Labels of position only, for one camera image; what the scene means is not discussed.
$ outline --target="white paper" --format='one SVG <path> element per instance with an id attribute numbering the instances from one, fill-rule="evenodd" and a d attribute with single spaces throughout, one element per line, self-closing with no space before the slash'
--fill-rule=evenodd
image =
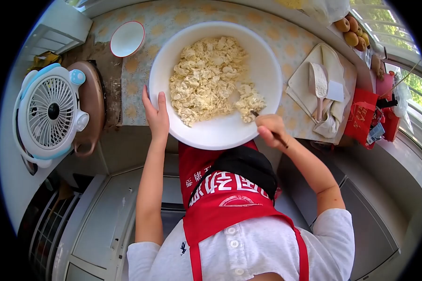
<path id="1" fill-rule="evenodd" d="M 328 82 L 328 99 L 342 102 L 344 101 L 344 86 L 341 83 L 330 80 Z"/>

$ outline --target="crumbly dough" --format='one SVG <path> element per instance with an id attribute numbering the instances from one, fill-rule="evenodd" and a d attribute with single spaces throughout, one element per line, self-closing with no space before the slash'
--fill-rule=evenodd
<path id="1" fill-rule="evenodd" d="M 264 98 L 247 80 L 247 53 L 235 38 L 204 38 L 186 46 L 180 57 L 169 88 L 172 106 L 186 125 L 230 114 L 234 107 L 244 122 L 251 122 L 255 117 L 250 111 L 265 107 Z M 240 100 L 232 104 L 235 90 Z"/>

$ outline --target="white t-shirt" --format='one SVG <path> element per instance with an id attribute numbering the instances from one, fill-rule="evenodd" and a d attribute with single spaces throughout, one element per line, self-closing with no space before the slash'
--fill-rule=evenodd
<path id="1" fill-rule="evenodd" d="M 347 281 L 354 260 L 351 215 L 329 209 L 317 217 L 314 234 L 298 228 L 308 251 L 309 280 Z M 284 280 L 299 278 L 299 250 L 292 228 L 277 217 L 239 222 L 199 243 L 203 280 L 248 280 L 273 272 Z M 189 246 L 181 220 L 160 247 L 131 244 L 129 279 L 192 280 Z"/>

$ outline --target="cloth towel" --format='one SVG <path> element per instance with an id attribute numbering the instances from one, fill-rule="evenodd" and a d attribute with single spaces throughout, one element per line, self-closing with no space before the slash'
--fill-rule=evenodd
<path id="1" fill-rule="evenodd" d="M 319 63 L 325 66 L 328 79 L 343 85 L 344 101 L 331 101 L 323 108 L 322 121 L 312 117 L 317 108 L 315 94 L 309 92 L 309 63 Z M 303 63 L 289 79 L 286 93 L 305 111 L 316 123 L 313 131 L 326 138 L 334 138 L 344 118 L 344 108 L 350 100 L 350 94 L 344 81 L 344 68 L 338 59 L 337 53 L 327 44 L 317 44 Z"/>

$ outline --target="fan grille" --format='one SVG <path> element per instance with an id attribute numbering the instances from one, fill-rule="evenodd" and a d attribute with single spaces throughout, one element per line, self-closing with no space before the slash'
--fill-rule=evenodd
<path id="1" fill-rule="evenodd" d="M 74 92 L 61 77 L 50 77 L 39 83 L 27 112 L 33 140 L 45 148 L 62 143 L 72 129 L 75 103 Z"/>

